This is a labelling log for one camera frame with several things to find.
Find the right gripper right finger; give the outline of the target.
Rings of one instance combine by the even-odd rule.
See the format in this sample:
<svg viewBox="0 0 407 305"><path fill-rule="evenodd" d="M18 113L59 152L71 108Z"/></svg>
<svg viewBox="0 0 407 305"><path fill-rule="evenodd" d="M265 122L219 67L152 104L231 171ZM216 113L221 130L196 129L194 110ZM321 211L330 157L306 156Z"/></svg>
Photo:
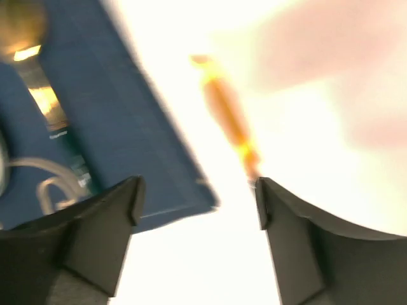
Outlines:
<svg viewBox="0 0 407 305"><path fill-rule="evenodd" d="M406 238L336 217L272 179L255 184L282 304L405 304Z"/></svg>

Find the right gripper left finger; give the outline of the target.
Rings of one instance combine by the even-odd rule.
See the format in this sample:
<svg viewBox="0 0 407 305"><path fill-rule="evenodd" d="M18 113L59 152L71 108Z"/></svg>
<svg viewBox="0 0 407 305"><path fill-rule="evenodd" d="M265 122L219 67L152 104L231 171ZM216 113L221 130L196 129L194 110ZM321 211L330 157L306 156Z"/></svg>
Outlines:
<svg viewBox="0 0 407 305"><path fill-rule="evenodd" d="M2 304L107 304L146 195L142 177L1 231Z"/></svg>

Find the blue whale placemat cloth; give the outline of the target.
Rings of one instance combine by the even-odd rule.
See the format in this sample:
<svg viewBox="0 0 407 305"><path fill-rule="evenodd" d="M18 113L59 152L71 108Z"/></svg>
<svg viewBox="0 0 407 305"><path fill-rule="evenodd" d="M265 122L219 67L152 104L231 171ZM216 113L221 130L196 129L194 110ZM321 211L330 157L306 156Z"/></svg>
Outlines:
<svg viewBox="0 0 407 305"><path fill-rule="evenodd" d="M161 110L99 1L45 1L48 33L40 54L50 83L96 178L107 189L146 180L138 231L213 211L216 199ZM1 131L14 162L1 196L1 227L43 209L81 201L49 183L67 168L64 150L15 70L1 65Z"/></svg>

